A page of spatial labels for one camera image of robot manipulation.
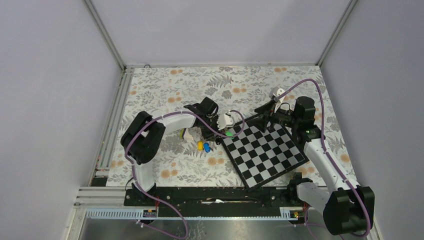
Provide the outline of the metal keyring disc with rings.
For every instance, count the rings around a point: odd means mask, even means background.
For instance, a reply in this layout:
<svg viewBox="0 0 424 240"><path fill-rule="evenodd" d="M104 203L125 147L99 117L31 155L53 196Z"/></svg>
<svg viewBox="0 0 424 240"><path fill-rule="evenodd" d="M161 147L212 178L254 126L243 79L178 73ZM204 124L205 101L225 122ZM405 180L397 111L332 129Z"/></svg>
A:
<svg viewBox="0 0 424 240"><path fill-rule="evenodd" d="M202 132L202 136L204 140L208 142L215 143L215 145L220 145L222 143L222 139L230 138L229 136L226 136L227 131L214 131L209 128L204 130Z"/></svg>

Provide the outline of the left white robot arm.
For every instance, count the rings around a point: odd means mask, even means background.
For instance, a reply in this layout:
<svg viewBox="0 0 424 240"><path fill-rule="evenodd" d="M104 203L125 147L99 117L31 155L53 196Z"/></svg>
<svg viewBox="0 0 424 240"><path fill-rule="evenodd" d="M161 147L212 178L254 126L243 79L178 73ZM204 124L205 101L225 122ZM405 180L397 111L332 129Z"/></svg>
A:
<svg viewBox="0 0 424 240"><path fill-rule="evenodd" d="M131 162L136 199L144 206L155 200L155 179L152 160L163 137L171 132L189 128L200 129L200 139L215 141L234 125L229 112L218 114L218 105L205 97L200 103L187 104L181 110L154 117L139 112L121 137L125 157Z"/></svg>

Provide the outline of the yellow key tag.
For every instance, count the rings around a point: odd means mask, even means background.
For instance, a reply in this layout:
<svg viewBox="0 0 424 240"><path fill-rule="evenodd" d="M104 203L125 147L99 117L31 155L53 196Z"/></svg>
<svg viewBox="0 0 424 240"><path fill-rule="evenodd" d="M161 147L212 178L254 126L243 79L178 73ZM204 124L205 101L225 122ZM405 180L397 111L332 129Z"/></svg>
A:
<svg viewBox="0 0 424 240"><path fill-rule="evenodd" d="M204 143L201 140L197 142L197 150L200 152L204 150Z"/></svg>

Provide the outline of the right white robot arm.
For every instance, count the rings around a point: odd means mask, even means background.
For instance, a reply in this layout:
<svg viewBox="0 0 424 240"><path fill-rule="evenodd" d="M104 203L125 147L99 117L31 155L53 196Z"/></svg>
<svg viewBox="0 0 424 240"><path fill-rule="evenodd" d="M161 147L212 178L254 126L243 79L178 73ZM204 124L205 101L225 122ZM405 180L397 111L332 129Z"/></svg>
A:
<svg viewBox="0 0 424 240"><path fill-rule="evenodd" d="M315 101L301 96L293 110L282 110L282 102L273 97L254 111L259 116L252 124L259 130L271 130L275 125L291 128L291 140L310 160L325 182L322 190L311 180L295 180L287 191L287 201L293 206L303 202L320 212L332 235L351 234L366 237L373 227L375 194L369 186L360 186L348 178L348 173L326 147L324 132L315 124Z"/></svg>

